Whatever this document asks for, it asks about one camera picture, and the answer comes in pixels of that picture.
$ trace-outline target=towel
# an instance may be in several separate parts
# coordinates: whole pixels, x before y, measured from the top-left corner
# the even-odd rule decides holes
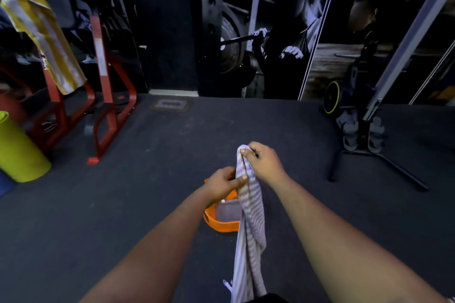
[[[36,44],[60,92],[67,95],[84,85],[86,78],[57,24],[46,0],[1,0],[16,31],[24,31]]]
[[[261,253],[266,246],[261,187],[251,164],[240,153],[241,149],[250,150],[247,145],[237,149],[236,177],[246,174],[249,180],[237,190],[243,211],[235,249],[231,303],[251,301],[267,293],[261,274]]]

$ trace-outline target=hand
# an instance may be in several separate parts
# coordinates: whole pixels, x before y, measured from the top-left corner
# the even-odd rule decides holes
[[[259,30],[256,30],[254,33],[254,39],[253,39],[253,49],[258,49],[262,46],[262,43],[264,42],[265,36],[267,35],[267,28],[261,28]]]
[[[275,150],[257,142],[251,142],[248,146],[254,153],[241,150],[242,156],[250,162],[256,176],[274,188],[273,186],[287,175]]]
[[[210,205],[224,199],[233,190],[248,182],[248,176],[235,178],[235,168],[218,169],[200,189],[208,195]]]
[[[280,58],[283,59],[286,56],[294,56],[296,59],[301,59],[304,54],[298,47],[287,46],[280,54]]]

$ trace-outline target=orange basket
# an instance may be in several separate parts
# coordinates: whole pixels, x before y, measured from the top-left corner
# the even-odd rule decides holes
[[[233,190],[229,193],[229,195],[225,198],[225,200],[236,200],[237,199],[237,191]],[[204,220],[212,229],[215,229],[218,232],[237,232],[238,227],[240,226],[240,220],[234,222],[219,222],[217,220],[217,205],[218,203],[214,203],[212,206],[207,208],[204,213]]]

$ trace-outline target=dark rubber floor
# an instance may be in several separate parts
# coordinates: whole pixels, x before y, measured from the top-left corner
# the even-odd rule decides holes
[[[312,102],[197,98],[185,114],[150,109],[142,96],[97,166],[86,166],[82,125],[58,146],[51,172],[0,197],[0,302],[77,302],[239,145],[276,149],[288,173],[340,216],[455,295],[455,108],[386,106],[384,154],[432,188],[374,158],[346,156],[326,179],[338,139]],[[269,292],[328,302],[276,195],[263,185]],[[175,302],[229,302],[236,234],[204,222]]]

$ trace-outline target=man in poster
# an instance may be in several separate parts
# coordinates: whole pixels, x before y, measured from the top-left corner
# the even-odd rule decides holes
[[[264,74],[264,97],[296,100],[320,29],[322,0],[274,2],[272,29],[255,32],[253,52]]]

